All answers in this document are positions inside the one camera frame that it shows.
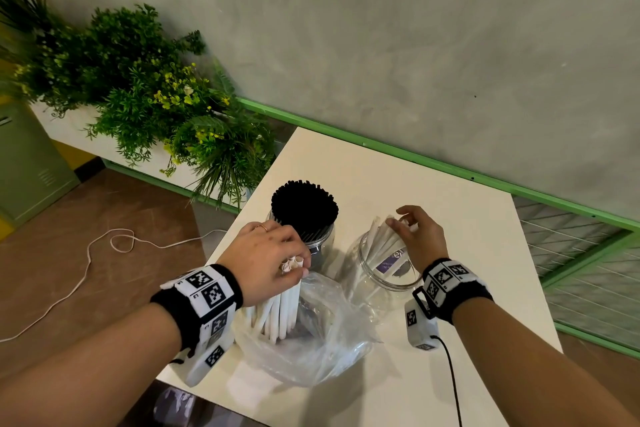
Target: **forearm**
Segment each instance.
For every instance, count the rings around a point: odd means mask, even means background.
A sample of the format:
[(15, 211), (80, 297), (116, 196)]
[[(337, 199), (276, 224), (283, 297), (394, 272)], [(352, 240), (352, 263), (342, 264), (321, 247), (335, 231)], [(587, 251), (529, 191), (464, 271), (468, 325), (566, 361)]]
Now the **forearm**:
[(149, 304), (0, 387), (14, 426), (114, 426), (180, 349), (180, 331)]
[(460, 304), (453, 324), (509, 425), (640, 425), (587, 372), (490, 300)]

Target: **bundle of black straws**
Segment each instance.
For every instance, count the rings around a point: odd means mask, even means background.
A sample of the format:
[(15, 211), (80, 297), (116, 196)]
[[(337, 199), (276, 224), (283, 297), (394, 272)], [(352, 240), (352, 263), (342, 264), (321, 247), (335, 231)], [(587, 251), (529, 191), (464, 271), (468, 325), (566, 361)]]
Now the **bundle of black straws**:
[(281, 225), (291, 225), (305, 243), (326, 234), (338, 217), (338, 205), (333, 196), (309, 181), (288, 181), (271, 197), (273, 219)]

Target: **wire grid panel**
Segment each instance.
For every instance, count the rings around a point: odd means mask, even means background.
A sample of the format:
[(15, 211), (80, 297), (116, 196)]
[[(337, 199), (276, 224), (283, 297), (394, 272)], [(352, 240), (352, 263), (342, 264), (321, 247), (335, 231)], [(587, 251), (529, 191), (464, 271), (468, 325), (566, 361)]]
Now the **wire grid panel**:
[(526, 197), (513, 196), (513, 204), (539, 277), (620, 231), (618, 227), (595, 218), (563, 211)]
[(640, 351), (640, 247), (545, 291), (554, 320)]

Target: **artificial plant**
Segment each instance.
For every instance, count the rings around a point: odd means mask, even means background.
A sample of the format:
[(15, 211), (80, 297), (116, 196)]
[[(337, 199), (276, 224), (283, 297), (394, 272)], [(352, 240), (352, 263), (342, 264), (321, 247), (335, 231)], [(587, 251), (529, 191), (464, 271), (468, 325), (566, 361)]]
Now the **artificial plant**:
[(218, 199), (228, 195), (238, 205), (271, 165), (266, 119), (242, 107), (219, 65), (209, 80), (183, 63), (185, 53), (204, 52), (200, 33), (168, 38), (153, 7), (96, 9), (87, 27), (76, 28), (46, 0), (0, 0), (0, 21), (9, 31), (0, 57), (16, 65), (5, 86), (43, 101), (57, 117), (95, 106), (88, 135), (114, 137), (131, 165), (162, 142), (172, 156), (163, 172), (192, 165), (200, 177), (195, 196), (218, 186)]

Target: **black baseboard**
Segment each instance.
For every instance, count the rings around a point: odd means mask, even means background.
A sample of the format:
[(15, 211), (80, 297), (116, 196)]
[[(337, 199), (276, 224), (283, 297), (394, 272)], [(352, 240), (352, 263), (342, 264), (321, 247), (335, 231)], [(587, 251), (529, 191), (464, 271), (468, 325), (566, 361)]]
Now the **black baseboard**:
[(74, 172), (76, 173), (76, 176), (80, 180), (80, 182), (85, 182), (90, 180), (104, 168), (105, 166), (104, 162), (102, 162), (102, 159), (100, 157), (94, 157), (89, 162), (85, 162), (83, 165), (78, 167)]

